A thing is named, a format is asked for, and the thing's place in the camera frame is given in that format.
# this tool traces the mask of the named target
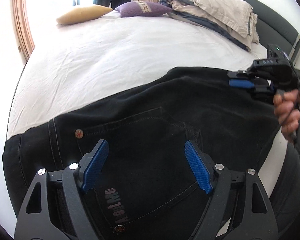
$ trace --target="bed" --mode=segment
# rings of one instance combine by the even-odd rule
[[[13,100],[7,139],[62,113],[152,82],[176,66],[244,70],[254,59],[266,57],[268,43],[279,45],[295,63],[300,36],[294,27],[259,1],[245,1],[258,14],[260,44],[254,43],[251,52],[212,30],[168,16],[120,18],[112,11],[97,20],[56,26],[27,62]],[[259,171],[269,196],[286,150],[279,131]]]

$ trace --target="black jeans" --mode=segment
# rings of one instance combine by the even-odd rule
[[[4,172],[18,213],[40,168],[64,169],[106,139],[109,157],[95,190],[86,196],[91,217],[105,228],[103,234],[111,236],[115,226],[104,192],[115,188],[129,218],[126,226],[135,229],[127,239],[151,239],[149,232],[151,237],[158,232],[157,239],[188,239],[208,196],[186,161],[185,142],[194,140],[215,163],[231,170],[258,171],[279,128],[273,106],[230,87],[226,70],[178,67],[150,84],[13,136],[5,145]],[[298,154],[292,148],[287,156],[271,197],[280,231],[300,210]]]

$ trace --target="hand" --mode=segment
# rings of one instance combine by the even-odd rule
[[[290,134],[297,130],[299,126],[300,111],[292,110],[296,101],[298,100],[298,90],[293,90],[283,94],[283,97],[276,94],[273,98],[274,114],[278,117],[279,124],[282,125],[281,132],[283,136],[289,141],[293,142]]]

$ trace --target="metal rivet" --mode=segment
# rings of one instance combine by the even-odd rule
[[[121,233],[123,233],[125,231],[126,231],[126,227],[122,226],[122,225],[116,226],[114,228],[114,232],[117,233],[117,234],[121,234]]]
[[[248,173],[254,175],[256,174],[256,171],[254,169],[248,169]]]
[[[215,166],[215,168],[217,169],[217,170],[223,170],[223,168],[224,168],[224,166],[221,164],[221,163],[217,163],[216,164],[216,166]]]
[[[40,170],[38,170],[38,174],[39,175],[43,175],[45,173],[46,173],[46,169],[40,169]]]
[[[81,139],[83,137],[83,131],[81,129],[75,130],[75,137]]]
[[[70,166],[69,166],[69,168],[70,168],[71,170],[76,170],[78,167],[79,167],[79,164],[78,164],[78,163],[71,163]]]

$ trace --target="gray headboard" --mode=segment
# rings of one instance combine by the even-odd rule
[[[285,18],[258,0],[244,1],[258,15],[257,32],[261,45],[267,47],[270,43],[277,44],[295,64],[300,52],[300,35],[297,30]]]

